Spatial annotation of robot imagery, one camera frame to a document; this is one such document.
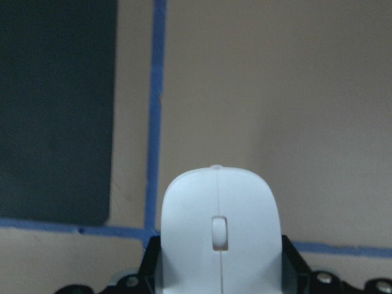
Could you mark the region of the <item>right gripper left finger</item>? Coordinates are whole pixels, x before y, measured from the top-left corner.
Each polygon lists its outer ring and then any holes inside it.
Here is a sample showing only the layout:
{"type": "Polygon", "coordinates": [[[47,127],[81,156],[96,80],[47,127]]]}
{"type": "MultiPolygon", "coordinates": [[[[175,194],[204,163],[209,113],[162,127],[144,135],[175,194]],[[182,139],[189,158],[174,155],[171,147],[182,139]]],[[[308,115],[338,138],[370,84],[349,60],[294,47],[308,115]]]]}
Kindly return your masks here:
{"type": "Polygon", "coordinates": [[[138,271],[141,293],[162,293],[162,249],[160,236],[149,239],[138,271]]]}

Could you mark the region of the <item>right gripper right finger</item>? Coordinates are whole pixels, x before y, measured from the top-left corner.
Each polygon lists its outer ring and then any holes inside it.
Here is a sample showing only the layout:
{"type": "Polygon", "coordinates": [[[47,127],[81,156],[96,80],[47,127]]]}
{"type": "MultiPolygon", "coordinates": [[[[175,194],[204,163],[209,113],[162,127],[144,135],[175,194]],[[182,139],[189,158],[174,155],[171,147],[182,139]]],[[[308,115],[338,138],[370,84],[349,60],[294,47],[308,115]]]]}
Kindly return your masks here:
{"type": "Polygon", "coordinates": [[[312,271],[287,235],[282,235],[282,292],[309,293],[312,271]]]}

